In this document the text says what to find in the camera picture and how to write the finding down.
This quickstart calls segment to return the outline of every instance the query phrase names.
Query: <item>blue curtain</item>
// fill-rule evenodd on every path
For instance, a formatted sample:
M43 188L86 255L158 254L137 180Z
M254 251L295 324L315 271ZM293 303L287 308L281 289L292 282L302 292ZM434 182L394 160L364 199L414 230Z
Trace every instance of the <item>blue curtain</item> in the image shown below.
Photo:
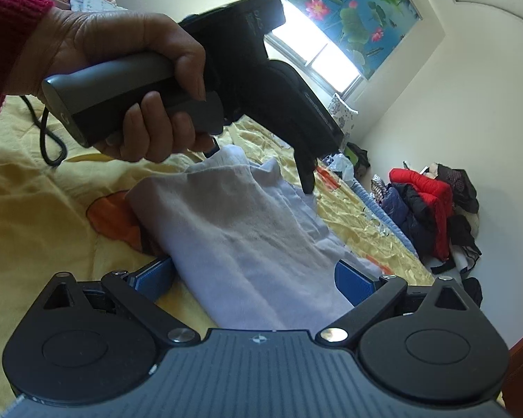
M419 15L409 0L288 0L370 78Z

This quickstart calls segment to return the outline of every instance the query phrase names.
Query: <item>bed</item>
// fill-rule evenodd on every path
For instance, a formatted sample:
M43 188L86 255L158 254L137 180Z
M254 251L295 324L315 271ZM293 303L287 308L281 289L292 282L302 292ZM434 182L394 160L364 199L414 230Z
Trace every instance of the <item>bed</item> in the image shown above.
M42 104L31 99L37 113ZM203 157L193 153L172 156L155 165L112 160L78 146L62 125L51 118L51 128L68 145L68 159L51 170L40 157L38 129L19 97L8 97L0 114L0 360L1 351L44 284L58 271L71 271L80 281L96 280L115 269L133 271L151 261L122 241L97 234L86 210L97 198L127 190L153 173L184 170ZM244 117L225 129L219 144L233 143L250 160L261 163L276 157L283 177L300 184L293 151L251 119ZM50 156L56 146L47 144ZM316 175L318 214L358 256L366 257L412 285L430 285L432 276L393 231L383 225L346 184L329 173ZM216 326L177 282L158 305L202 335ZM0 362L0 412L13 399Z

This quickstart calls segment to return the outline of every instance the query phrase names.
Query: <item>pillow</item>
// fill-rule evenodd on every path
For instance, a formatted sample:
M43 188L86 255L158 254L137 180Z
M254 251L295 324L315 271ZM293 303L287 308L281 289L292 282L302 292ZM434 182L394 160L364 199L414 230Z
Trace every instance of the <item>pillow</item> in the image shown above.
M358 112L344 103L337 93L333 95L327 110L344 133L343 142L339 147L339 151L343 152L349 138L354 132L355 119L358 115Z

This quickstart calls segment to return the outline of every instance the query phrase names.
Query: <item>white towel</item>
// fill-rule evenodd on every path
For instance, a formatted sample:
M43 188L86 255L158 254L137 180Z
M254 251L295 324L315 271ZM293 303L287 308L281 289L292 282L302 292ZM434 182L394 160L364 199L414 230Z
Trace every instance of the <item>white towel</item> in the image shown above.
M314 197L286 182L276 160L253 164L237 146L185 173L144 179L127 199L225 328L314 335L352 308L335 287L339 259L381 274L350 253L316 215Z

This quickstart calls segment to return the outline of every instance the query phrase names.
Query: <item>hand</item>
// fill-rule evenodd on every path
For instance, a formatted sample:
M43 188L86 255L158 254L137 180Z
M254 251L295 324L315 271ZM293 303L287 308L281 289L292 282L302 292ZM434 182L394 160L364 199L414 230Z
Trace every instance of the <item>hand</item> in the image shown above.
M131 11L74 13L52 8L28 39L10 74L6 94L33 94L46 105L40 84L50 75L71 73L130 53L153 50L170 58L180 86L205 99L205 51L163 14ZM185 149L208 151L209 135L196 134L187 113L167 115L157 92L146 94L126 112L123 140L95 145L114 158L163 162Z

